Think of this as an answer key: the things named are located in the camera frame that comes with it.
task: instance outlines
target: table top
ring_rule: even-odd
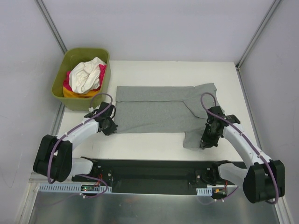
[[[214,83],[217,99],[227,115],[234,114],[255,143],[253,128],[234,63],[111,61],[108,93],[114,98],[122,86],[196,86]],[[65,109],[59,133],[80,123],[86,112]],[[184,133],[97,133],[73,151],[73,157],[124,160],[242,161],[226,139],[218,147],[183,148]]]

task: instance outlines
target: metal frame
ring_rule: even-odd
[[[35,2],[37,3],[37,6],[39,7],[43,17],[45,18],[49,29],[51,30],[54,38],[57,41],[57,44],[59,45],[61,51],[65,54],[67,52],[67,47],[63,42],[63,39],[61,38],[58,29],[55,26],[54,21],[52,20],[45,3],[43,2],[43,0],[35,0]],[[251,52],[252,48],[254,47],[255,43],[257,42],[258,38],[260,37],[261,33],[264,31],[264,29],[266,28],[268,22],[270,21],[270,19],[272,18],[273,14],[275,13],[275,11],[277,10],[278,6],[280,5],[280,3],[282,2],[282,0],[274,0],[271,7],[269,8],[267,14],[265,15],[265,17],[263,18],[261,24],[259,25],[257,31],[254,33],[252,39],[250,40],[248,46],[246,47],[240,61],[237,63],[236,65],[236,70],[238,73],[238,77],[239,77],[239,81],[240,81],[240,85],[243,91],[243,95],[245,98],[245,103],[246,106],[248,108],[248,113],[249,113],[249,117],[253,126],[253,130],[254,130],[254,134],[258,143],[258,146],[261,147],[261,142],[259,140],[258,137],[258,133],[256,130],[256,125],[252,116],[252,112],[251,112],[251,106],[250,106],[250,102],[246,93],[246,90],[244,88],[244,84],[242,81],[242,76],[239,72],[240,67],[243,65],[244,61],[246,60],[247,56],[249,55],[249,53]],[[55,122],[53,124],[52,130],[51,130],[51,134],[52,135],[56,135],[59,131],[60,128],[60,124],[61,124],[61,120],[64,114],[64,105],[61,104],[59,106],[59,109],[57,111],[57,117],[55,119]],[[28,188],[28,194],[26,197],[26,201],[25,201],[25,205],[23,207],[23,210],[21,211],[21,214],[19,215],[18,221],[21,224],[25,224],[29,222],[30,216],[31,216],[31,212],[34,206],[34,202],[36,199],[36,195],[38,192],[38,188],[39,188],[39,183],[41,182],[47,182],[46,178],[42,175],[36,174],[36,173],[32,173],[30,180],[29,180],[29,188]],[[71,182],[71,179],[68,178],[66,180],[66,182]],[[292,224],[294,223],[292,220],[292,217],[289,215],[289,209],[288,206],[286,204],[285,198],[282,197],[278,204],[276,205],[276,211],[278,214],[278,218],[280,220],[281,224]]]

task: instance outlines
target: gray fabric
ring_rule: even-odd
[[[181,133],[183,146],[199,148],[205,129],[206,111],[200,96],[210,92],[216,96],[213,83],[187,87],[118,86],[115,123],[117,133]],[[204,97],[207,108],[214,106],[211,96]]]

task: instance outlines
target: pile of clothes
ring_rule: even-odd
[[[89,62],[79,63],[66,73],[63,84],[64,97],[90,98],[100,92],[106,64],[98,57]]]

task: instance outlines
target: green bin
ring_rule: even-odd
[[[92,98],[65,98],[63,95],[63,82],[66,79],[66,72],[73,70],[73,68],[80,62],[88,62],[95,57],[98,57],[107,65],[100,89],[100,92],[106,93],[111,76],[109,63],[110,55],[108,51],[102,48],[74,48],[69,50],[64,56],[52,86],[52,94],[70,110],[88,111]],[[93,101],[93,108],[98,106],[105,100],[105,98],[105,95],[97,96]]]

